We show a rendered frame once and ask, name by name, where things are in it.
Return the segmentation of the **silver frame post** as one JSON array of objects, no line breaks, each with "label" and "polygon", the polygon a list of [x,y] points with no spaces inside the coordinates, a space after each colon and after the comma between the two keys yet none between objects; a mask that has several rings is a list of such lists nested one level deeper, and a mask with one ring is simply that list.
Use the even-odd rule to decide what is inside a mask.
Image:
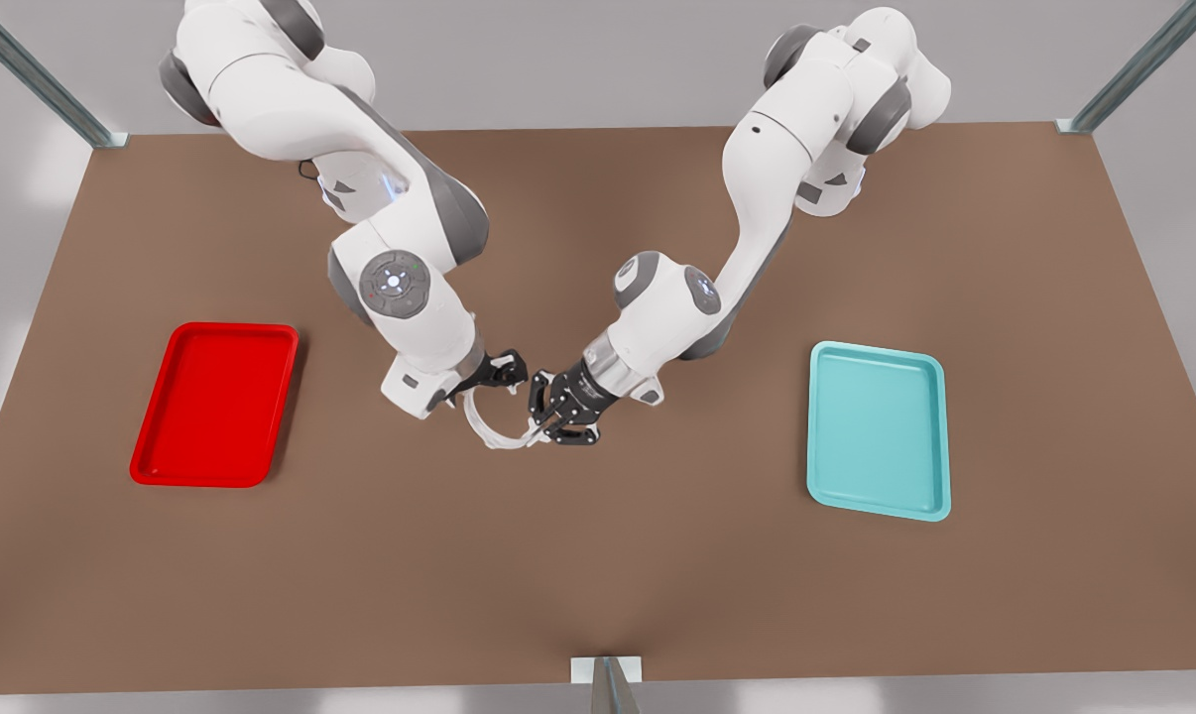
[{"label": "silver frame post", "polygon": [[643,682],[642,657],[570,658],[570,682],[590,686],[588,714],[642,714],[633,691]]},{"label": "silver frame post", "polygon": [[1091,136],[1196,33],[1196,0],[1184,0],[1133,57],[1069,118],[1056,118],[1060,135]]},{"label": "silver frame post", "polygon": [[39,63],[26,47],[22,45],[7,28],[0,23],[0,65],[13,73],[19,81],[47,108],[53,110],[65,126],[71,127],[93,149],[126,148],[126,132],[112,132],[103,126],[93,112],[77,99],[44,65]]}]

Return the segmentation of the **white drainage pipe clamp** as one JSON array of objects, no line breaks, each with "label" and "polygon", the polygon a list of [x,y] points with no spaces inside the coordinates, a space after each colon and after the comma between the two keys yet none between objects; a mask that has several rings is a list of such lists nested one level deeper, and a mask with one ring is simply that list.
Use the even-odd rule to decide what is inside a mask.
[{"label": "white drainage pipe clamp", "polygon": [[531,415],[527,416],[527,428],[521,435],[511,437],[495,429],[477,410],[475,398],[480,395],[480,390],[476,386],[462,393],[462,410],[465,413],[466,423],[471,426],[476,435],[480,435],[486,447],[490,450],[521,450],[531,448],[533,444],[538,443],[551,443],[551,438],[544,433],[543,425],[538,425]]}]

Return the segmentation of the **teal rectangular tray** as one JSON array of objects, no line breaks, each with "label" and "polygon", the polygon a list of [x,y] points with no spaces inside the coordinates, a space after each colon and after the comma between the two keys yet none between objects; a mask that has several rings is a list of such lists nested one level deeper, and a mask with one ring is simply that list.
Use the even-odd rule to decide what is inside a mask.
[{"label": "teal rectangular tray", "polygon": [[806,488],[820,505],[941,523],[952,508],[944,370],[929,354],[820,342],[808,356]]}]

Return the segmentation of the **red rectangular tray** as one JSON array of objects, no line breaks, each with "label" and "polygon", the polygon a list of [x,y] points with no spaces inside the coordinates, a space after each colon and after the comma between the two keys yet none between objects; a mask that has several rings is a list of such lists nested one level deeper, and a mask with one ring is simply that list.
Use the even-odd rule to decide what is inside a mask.
[{"label": "red rectangular tray", "polygon": [[252,488],[271,472],[299,332],[185,322],[169,338],[132,453],[144,486]]}]

